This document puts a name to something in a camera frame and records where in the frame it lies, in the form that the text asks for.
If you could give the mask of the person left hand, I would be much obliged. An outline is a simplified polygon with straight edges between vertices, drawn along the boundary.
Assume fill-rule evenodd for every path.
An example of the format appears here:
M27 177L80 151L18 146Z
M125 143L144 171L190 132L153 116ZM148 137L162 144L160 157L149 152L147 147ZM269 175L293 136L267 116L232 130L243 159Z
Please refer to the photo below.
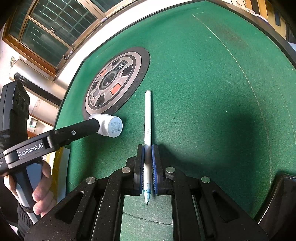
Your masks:
M42 173L41 181L32 193L35 202L33 206L34 214L40 215L41 218L57 203L53 192L50 190L52 184L51 167L46 161L43 161Z

